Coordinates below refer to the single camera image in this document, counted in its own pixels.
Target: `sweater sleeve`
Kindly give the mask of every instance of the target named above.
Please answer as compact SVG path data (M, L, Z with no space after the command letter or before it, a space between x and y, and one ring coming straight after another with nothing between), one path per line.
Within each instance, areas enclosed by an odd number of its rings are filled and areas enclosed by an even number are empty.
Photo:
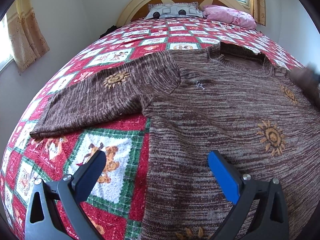
M179 68L168 51L101 70L54 94L30 136L56 137L141 113L154 97L172 93L179 83Z

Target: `black dot on pillow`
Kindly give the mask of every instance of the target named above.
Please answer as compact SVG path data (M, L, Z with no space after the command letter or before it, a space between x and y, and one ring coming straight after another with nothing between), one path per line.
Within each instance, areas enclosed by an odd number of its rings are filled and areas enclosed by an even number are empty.
M159 19L160 18L160 13L159 12L155 12L155 13L153 13L153 18L154 19Z
M185 10L180 10L180 11L178 12L178 14L179 14L179 15L186 15L187 13L186 13Z

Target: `ribbed neckline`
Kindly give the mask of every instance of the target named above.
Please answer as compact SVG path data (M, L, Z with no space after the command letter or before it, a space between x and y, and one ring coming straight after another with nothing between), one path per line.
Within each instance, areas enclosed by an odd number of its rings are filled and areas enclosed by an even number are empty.
M210 60L218 60L225 67L234 68L239 72L246 73L250 76L268 78L274 74L274 66L268 57L263 54L255 54L253 51L235 44L220 42L213 46L207 47L207 55ZM237 65L225 59L225 54L242 57L248 60L258 60L261 62L260 69L251 69L243 65Z

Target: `pink pillow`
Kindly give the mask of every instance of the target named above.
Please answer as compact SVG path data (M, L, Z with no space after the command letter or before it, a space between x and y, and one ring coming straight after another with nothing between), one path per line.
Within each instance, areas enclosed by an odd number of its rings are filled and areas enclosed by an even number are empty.
M203 14L209 20L231 23L250 30L254 30L257 27L253 17L246 12L241 12L220 5L205 5L203 8Z

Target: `sweater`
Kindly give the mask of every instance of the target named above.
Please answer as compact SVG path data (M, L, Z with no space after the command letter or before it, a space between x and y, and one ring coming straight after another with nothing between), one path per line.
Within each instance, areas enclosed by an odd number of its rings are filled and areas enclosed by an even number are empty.
M219 227L232 204L208 168L213 149L241 173L280 180L290 239L311 217L320 199L320 115L264 54L220 43L104 69L55 94L30 135L59 136L140 112L151 119L142 240Z

